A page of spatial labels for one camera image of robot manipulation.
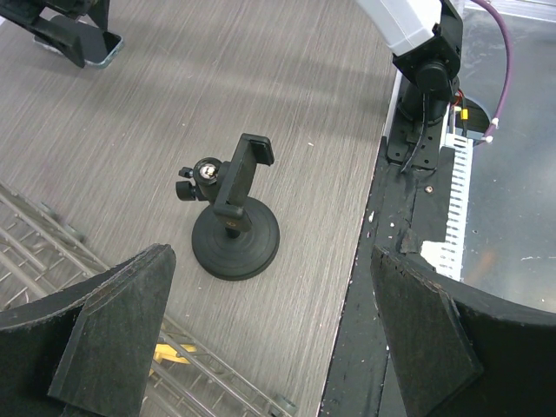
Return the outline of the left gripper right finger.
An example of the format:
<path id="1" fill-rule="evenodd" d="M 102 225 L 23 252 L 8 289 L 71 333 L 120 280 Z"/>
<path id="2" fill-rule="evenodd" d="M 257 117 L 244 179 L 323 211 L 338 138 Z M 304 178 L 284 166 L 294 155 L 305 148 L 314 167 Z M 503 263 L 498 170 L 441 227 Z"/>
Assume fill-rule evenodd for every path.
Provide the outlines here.
<path id="1" fill-rule="evenodd" d="M 555 315 L 421 265 L 389 279 L 387 339 L 409 416 L 553 416 Z"/>

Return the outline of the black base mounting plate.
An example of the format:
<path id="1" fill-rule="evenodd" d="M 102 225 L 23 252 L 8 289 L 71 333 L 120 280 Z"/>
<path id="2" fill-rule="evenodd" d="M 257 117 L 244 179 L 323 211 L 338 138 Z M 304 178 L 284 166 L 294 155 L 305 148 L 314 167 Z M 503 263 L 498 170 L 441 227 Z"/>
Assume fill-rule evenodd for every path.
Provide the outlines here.
<path id="1" fill-rule="evenodd" d="M 412 169 L 400 171 L 420 133 L 420 121 L 411 121 L 402 112 L 402 98 L 410 90 L 409 82 L 398 76 L 379 142 L 320 416 L 384 415 L 383 403 L 397 387 L 394 349 L 382 322 L 387 314 L 387 282 L 397 280 L 407 265 L 431 268 L 420 254 L 422 245 L 443 242 L 446 237 L 454 151 L 441 145 L 444 118 L 428 128 Z"/>

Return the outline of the black smartphone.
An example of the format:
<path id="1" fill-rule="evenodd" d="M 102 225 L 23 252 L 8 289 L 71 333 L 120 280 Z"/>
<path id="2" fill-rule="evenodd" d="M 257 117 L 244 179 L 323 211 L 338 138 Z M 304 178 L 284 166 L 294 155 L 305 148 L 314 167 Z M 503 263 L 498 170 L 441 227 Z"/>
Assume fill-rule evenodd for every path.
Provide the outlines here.
<path id="1" fill-rule="evenodd" d="M 121 36 L 87 24 L 82 19 L 73 20 L 58 15 L 52 17 L 50 23 L 60 29 L 63 35 L 69 35 L 69 40 L 45 40 L 39 35 L 34 35 L 34 42 L 46 50 L 66 57 L 80 68 L 105 68 L 123 47 Z"/>

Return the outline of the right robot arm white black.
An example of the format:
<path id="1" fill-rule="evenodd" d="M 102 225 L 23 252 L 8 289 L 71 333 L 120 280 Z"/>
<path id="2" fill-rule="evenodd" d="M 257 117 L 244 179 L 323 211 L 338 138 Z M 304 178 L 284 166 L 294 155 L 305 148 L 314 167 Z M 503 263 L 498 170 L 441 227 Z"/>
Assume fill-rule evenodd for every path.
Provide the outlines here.
<path id="1" fill-rule="evenodd" d="M 409 81 L 399 110 L 436 124 L 459 85 L 463 22 L 449 1 L 360 1 Z M 108 1 L 3 1 L 1 18 L 76 66 L 107 65 L 122 37 L 109 31 Z"/>

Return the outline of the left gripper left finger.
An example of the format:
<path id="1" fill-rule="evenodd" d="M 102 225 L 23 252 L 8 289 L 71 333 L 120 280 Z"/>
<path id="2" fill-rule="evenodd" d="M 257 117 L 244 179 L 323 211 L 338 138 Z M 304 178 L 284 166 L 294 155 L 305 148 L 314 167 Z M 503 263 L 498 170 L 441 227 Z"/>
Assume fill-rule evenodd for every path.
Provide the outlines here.
<path id="1" fill-rule="evenodd" d="M 137 416 L 175 272 L 153 244 L 1 313 L 3 416 Z"/>

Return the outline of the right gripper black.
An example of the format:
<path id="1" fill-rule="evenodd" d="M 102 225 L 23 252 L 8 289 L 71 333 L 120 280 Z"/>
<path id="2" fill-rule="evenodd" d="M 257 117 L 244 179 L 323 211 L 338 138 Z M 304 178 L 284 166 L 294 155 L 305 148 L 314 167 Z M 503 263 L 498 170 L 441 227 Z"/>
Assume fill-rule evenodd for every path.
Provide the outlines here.
<path id="1" fill-rule="evenodd" d="M 1 17 L 18 25 L 45 41 L 67 57 L 73 64 L 83 68 L 85 59 L 79 36 L 64 27 L 41 17 L 44 8 L 65 16 L 107 17 L 109 0 L 52 0 L 20 1 L 1 0 Z"/>

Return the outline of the black phone stand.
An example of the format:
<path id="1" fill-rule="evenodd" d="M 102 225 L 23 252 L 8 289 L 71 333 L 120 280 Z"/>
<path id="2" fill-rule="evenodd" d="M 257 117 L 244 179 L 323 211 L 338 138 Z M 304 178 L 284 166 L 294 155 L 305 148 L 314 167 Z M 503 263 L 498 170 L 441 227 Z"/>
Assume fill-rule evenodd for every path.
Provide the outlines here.
<path id="1" fill-rule="evenodd" d="M 248 195 L 256 168 L 274 162 L 266 136 L 244 133 L 229 161 L 204 157 L 179 170 L 178 199 L 208 203 L 195 221 L 191 244 L 196 260 L 215 278 L 245 281 L 277 255 L 279 223 L 266 204 Z"/>

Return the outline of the yellow cup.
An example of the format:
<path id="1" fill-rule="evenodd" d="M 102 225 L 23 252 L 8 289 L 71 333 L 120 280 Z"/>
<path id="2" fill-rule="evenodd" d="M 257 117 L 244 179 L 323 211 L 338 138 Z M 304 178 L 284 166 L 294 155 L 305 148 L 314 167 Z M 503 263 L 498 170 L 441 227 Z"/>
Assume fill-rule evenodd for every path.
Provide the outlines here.
<path id="1" fill-rule="evenodd" d="M 188 353 L 196 353 L 197 348 L 195 345 L 191 344 L 182 344 L 182 348 L 184 348 Z M 162 361 L 173 361 L 176 363 L 181 364 L 189 364 L 190 362 L 185 358 L 178 354 L 178 352 L 171 347 L 169 344 L 165 343 L 157 343 L 156 349 L 154 352 L 153 360 L 156 361 L 158 364 L 161 364 Z M 154 373 L 154 370 L 151 368 L 149 370 L 149 376 Z"/>

